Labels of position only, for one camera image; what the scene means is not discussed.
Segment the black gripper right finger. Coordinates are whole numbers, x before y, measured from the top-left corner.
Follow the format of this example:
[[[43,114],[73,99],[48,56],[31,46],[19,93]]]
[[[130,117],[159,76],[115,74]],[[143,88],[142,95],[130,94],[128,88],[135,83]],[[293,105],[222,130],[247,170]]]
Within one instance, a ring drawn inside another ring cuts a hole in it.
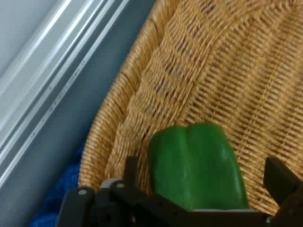
[[[267,218],[269,227],[303,225],[303,181],[277,157],[267,157],[263,184],[278,211]]]

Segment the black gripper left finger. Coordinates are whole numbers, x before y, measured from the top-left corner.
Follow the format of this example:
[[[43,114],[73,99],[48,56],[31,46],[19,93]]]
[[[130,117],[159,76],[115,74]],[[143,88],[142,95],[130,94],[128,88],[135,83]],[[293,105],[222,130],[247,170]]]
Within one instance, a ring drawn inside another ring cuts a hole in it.
[[[138,160],[128,156],[122,178],[107,179],[98,192],[69,191],[58,218],[60,227],[183,227],[188,213],[160,195],[138,186]]]

